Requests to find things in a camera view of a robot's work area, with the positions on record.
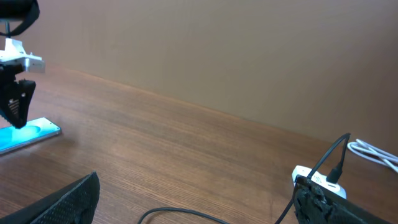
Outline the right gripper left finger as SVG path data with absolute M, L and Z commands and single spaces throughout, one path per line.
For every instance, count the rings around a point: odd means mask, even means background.
M 92 172 L 70 185 L 1 218 L 1 224 L 90 224 L 100 197 L 100 180 Z

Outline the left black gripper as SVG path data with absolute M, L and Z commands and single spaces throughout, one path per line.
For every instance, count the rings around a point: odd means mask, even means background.
M 21 64 L 1 65 L 1 117 L 17 129 L 27 124 L 29 105 L 36 88 L 32 80 L 16 81 L 16 75 L 23 71 Z

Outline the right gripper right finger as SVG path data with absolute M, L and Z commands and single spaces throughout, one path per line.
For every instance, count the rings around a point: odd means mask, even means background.
M 296 179 L 293 205 L 300 224 L 390 224 L 303 176 Z

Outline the turquoise screen smartphone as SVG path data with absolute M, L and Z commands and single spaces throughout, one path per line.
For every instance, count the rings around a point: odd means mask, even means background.
M 21 129 L 13 126 L 1 128 L 1 154 L 59 135 L 61 132 L 60 126 L 45 117 L 28 121 Z

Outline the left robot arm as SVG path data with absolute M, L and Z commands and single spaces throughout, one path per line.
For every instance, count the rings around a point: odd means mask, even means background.
M 7 25 L 11 21 L 21 22 L 14 30 L 6 29 L 1 35 L 10 38 L 22 34 L 39 14 L 37 1 L 1 1 L 1 20 Z M 23 62 L 14 59 L 1 62 L 1 116 L 17 129 L 27 124 L 29 105 L 36 88 L 32 80 L 16 80 L 16 75 L 24 71 Z

